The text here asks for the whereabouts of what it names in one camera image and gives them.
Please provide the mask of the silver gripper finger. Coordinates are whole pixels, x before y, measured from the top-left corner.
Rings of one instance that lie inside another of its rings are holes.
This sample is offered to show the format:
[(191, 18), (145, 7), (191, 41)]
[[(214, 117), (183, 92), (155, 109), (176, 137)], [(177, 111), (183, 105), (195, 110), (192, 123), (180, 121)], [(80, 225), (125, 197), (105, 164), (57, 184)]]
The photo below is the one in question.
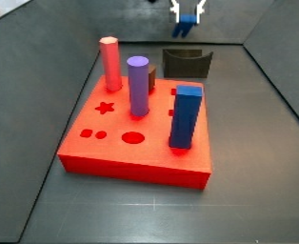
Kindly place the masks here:
[(200, 0), (198, 6), (196, 6), (196, 23), (202, 23), (202, 14), (204, 13), (204, 4), (207, 0)]
[(176, 16), (176, 23), (180, 21), (180, 4), (177, 0), (171, 0), (171, 12)]

